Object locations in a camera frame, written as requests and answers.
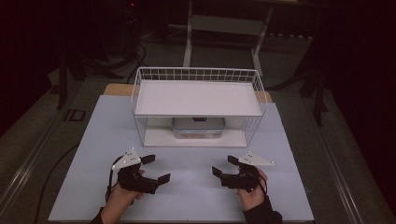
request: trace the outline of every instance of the white tabletop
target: white tabletop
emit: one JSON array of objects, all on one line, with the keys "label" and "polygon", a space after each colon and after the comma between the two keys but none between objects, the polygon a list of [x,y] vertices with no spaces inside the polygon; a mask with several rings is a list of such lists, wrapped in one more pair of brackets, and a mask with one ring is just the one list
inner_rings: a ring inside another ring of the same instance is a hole
[{"label": "white tabletop", "polygon": [[81,140],[50,221],[89,221],[105,205],[112,162],[135,147],[139,156],[156,155],[142,166],[144,176],[170,173],[169,183],[146,195],[127,210],[122,221],[131,222],[243,222],[234,189],[220,185],[212,166],[237,174],[227,156],[237,158],[248,150],[274,166],[261,167],[269,176],[268,194],[273,208],[285,221],[313,220],[289,142],[275,104],[268,104],[262,122],[248,147],[141,147],[131,112],[131,97],[101,96]]}]

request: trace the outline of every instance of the gray floor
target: gray floor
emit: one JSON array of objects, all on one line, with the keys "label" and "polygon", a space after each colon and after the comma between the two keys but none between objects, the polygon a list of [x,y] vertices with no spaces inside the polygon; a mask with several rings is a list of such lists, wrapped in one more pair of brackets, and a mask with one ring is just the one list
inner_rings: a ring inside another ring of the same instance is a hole
[{"label": "gray floor", "polygon": [[[272,86],[292,76],[309,43],[309,40],[298,38],[267,38],[260,53],[264,86]],[[183,64],[183,45],[145,41],[142,45],[147,49],[145,63],[149,66]],[[192,49],[191,66],[253,68],[249,49],[199,46]],[[118,74],[127,77],[132,69],[133,66],[127,67]],[[39,193],[50,168],[80,141],[106,85],[126,79],[107,79],[90,69],[87,71],[90,75],[84,82],[70,80],[71,94],[64,110],[57,111],[57,96],[47,93],[0,139],[1,192],[6,191],[29,153],[42,148],[35,167],[32,167],[33,172],[26,176],[29,178],[26,178],[24,188],[16,192],[18,197],[10,204],[4,223],[33,222]],[[49,76],[56,82],[57,71]],[[298,94],[300,86],[301,83],[297,83],[282,91],[272,91],[271,95],[282,118],[316,223],[396,223],[332,93],[325,92],[324,103],[329,112],[322,114],[323,127],[319,128],[312,116],[314,99],[301,98]],[[63,121],[68,108],[85,110],[87,116],[82,122]],[[55,128],[46,130],[51,123],[56,123]],[[41,204],[38,223],[49,223],[47,218],[73,155],[74,152],[67,155],[54,170]]]}]

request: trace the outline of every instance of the white wire basket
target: white wire basket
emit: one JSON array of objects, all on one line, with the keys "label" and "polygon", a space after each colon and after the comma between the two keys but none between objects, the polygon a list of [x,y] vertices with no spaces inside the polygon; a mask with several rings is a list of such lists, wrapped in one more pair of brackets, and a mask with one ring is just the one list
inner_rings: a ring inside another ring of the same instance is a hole
[{"label": "white wire basket", "polygon": [[[260,74],[248,69],[140,67],[132,93],[136,128],[147,147],[247,147],[266,104]],[[189,141],[173,136],[172,118],[201,117],[225,118],[223,136]]]}]

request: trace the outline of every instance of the black sleeve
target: black sleeve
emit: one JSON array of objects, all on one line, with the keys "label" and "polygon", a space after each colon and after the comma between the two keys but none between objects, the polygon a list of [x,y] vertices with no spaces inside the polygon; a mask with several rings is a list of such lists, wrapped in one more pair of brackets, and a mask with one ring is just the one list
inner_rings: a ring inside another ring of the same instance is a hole
[{"label": "black sleeve", "polygon": [[244,212],[247,224],[280,224],[282,216],[273,210],[270,198],[265,196],[263,203]]},{"label": "black sleeve", "polygon": [[102,217],[100,216],[103,207],[100,209],[98,215],[90,222],[90,224],[103,224]]}]

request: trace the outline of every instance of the dark background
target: dark background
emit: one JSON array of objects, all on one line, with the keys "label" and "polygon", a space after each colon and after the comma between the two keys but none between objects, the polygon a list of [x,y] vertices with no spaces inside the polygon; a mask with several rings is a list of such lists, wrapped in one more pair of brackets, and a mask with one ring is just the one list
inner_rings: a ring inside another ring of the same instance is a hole
[{"label": "dark background", "polygon": [[[91,29],[84,31],[85,36],[101,37],[95,28],[100,24],[92,21],[91,2],[79,2],[79,7],[71,7],[73,4],[69,1],[2,3],[0,135],[50,89],[47,75],[58,68],[59,40],[70,28],[68,25],[73,23],[67,19],[70,18],[69,13],[80,12],[80,18],[89,22]],[[183,1],[179,5],[162,4],[159,7],[148,1],[147,11],[143,12],[148,23],[158,25],[156,14],[163,21],[163,18],[181,20],[187,13]],[[171,16],[160,15],[163,7]],[[79,24],[77,22],[71,27],[76,28]],[[330,72],[326,85],[394,214],[396,193],[390,183],[396,170],[395,24],[394,2],[350,2],[342,10],[329,14],[304,58]],[[70,35],[76,32],[78,28],[69,30]],[[87,52],[98,57],[106,56],[106,44],[100,41],[101,38],[90,38],[97,48],[87,49]]]}]

